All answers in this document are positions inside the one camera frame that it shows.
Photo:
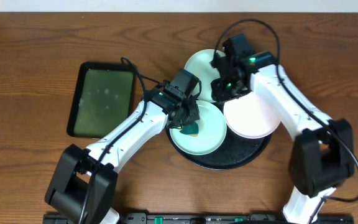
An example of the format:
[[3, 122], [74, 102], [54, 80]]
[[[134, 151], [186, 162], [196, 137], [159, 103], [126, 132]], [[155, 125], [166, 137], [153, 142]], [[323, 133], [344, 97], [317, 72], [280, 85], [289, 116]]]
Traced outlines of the green yellow sponge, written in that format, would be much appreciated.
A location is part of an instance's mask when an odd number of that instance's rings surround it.
[[180, 129], [180, 133], [191, 137], [197, 137], [197, 135], [199, 134], [199, 126], [197, 122], [194, 121], [190, 124], [184, 125]]

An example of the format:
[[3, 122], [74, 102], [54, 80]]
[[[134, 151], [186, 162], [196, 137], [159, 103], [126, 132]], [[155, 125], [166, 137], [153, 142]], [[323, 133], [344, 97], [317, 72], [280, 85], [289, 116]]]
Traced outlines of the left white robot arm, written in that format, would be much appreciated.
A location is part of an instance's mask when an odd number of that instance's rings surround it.
[[134, 112], [108, 135], [82, 149], [74, 144], [61, 154], [45, 193], [45, 202], [69, 223], [117, 223], [112, 208], [119, 172], [152, 137], [165, 128], [183, 127], [200, 118], [197, 97], [167, 90], [147, 91]]

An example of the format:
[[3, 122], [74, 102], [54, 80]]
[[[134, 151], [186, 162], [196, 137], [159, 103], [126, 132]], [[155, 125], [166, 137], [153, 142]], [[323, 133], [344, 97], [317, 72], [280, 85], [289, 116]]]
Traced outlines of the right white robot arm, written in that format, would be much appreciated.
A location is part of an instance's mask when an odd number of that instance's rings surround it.
[[352, 127], [315, 107], [292, 83], [269, 51], [241, 54], [215, 50], [212, 98], [225, 104], [253, 93], [287, 129], [293, 149], [289, 173], [294, 188], [283, 208], [290, 223], [313, 223], [324, 202], [354, 175]]

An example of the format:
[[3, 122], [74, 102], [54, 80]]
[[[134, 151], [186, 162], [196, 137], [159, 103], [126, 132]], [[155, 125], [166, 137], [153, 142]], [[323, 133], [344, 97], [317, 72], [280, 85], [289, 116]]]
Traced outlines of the light green plate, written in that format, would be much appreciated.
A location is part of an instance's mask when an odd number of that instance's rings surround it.
[[179, 129], [169, 129], [173, 145], [191, 155], [205, 155], [215, 151], [224, 141], [227, 132], [223, 113], [207, 101], [198, 100], [200, 119], [196, 121], [198, 134], [184, 134]]
[[211, 82], [220, 78], [218, 70], [211, 66], [213, 56], [213, 49], [200, 50], [193, 54], [185, 64], [185, 70], [194, 74], [201, 81], [201, 91], [200, 85], [197, 84], [192, 94], [197, 95], [200, 93], [198, 99], [209, 103], [215, 102], [212, 98]]

